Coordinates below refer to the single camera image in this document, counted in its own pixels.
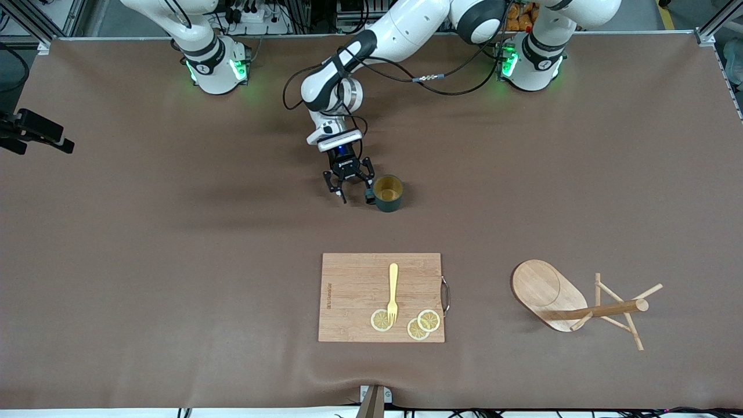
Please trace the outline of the orange snack bag pile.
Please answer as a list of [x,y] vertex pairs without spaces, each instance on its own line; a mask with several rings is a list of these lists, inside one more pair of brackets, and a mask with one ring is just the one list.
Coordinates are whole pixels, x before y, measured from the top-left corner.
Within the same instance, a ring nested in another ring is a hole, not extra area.
[[531,31],[540,6],[528,0],[510,0],[506,14],[506,31]]

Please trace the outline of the brown table cover mat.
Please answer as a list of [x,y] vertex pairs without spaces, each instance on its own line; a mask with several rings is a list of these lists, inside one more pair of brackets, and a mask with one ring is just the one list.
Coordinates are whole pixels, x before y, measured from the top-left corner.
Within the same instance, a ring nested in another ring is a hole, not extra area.
[[[56,41],[19,104],[73,154],[0,152],[0,408],[340,405],[743,409],[743,122],[692,34],[573,36],[541,92],[462,97],[358,71],[385,214],[306,143],[284,83],[344,37],[266,39],[248,85],[189,83],[167,41]],[[438,253],[446,341],[318,341],[322,256]],[[544,260],[627,300],[644,350],[515,299]]]

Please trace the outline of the yellow plastic fork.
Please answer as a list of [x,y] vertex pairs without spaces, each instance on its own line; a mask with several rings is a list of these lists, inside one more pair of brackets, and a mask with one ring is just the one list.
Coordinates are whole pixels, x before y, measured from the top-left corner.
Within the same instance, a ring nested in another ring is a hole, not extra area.
[[387,318],[392,326],[398,317],[397,285],[399,277],[399,266],[395,262],[388,266],[388,305]]

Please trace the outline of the teal mug yellow inside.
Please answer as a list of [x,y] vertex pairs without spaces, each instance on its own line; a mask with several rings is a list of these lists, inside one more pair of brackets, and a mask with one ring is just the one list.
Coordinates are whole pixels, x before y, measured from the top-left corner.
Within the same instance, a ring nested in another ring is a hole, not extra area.
[[404,193],[403,182],[396,175],[383,175],[375,178],[365,190],[368,204],[373,204],[379,211],[394,212],[402,205]]

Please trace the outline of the wooden mug rack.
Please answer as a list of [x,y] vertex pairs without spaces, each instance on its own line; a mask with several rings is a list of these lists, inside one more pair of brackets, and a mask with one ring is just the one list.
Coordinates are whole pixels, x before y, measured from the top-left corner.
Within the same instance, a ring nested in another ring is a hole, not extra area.
[[587,302],[568,278],[544,260],[526,260],[515,267],[511,289],[520,304],[552,330],[571,333],[590,320],[603,320],[629,333],[638,350],[644,346],[632,315],[648,311],[647,298],[663,288],[658,283],[638,296],[624,300],[594,276],[594,304]]

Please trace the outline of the white power strip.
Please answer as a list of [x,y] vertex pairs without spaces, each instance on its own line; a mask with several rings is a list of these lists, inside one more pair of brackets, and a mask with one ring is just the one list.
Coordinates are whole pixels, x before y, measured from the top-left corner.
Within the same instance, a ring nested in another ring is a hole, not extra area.
[[262,24],[276,23],[276,11],[257,0],[246,0],[243,3],[229,3],[225,7],[225,19],[229,24]]

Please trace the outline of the aluminium profile bracket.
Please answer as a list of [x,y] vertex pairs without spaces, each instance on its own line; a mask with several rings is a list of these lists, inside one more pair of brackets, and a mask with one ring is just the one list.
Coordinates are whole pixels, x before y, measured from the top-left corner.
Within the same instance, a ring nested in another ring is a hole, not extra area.
[[392,390],[382,385],[360,387],[360,407],[356,418],[384,418],[385,407],[392,404]]

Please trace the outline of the aluminium frame strut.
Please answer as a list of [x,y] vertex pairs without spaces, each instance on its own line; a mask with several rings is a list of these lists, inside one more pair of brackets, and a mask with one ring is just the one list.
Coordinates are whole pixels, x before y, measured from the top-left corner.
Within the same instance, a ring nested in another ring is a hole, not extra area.
[[0,43],[47,55],[54,39],[81,34],[96,0],[0,0]]
[[728,31],[743,37],[743,0],[708,0],[713,6],[714,15],[701,27],[696,27],[695,35],[700,45],[711,45],[719,31]]

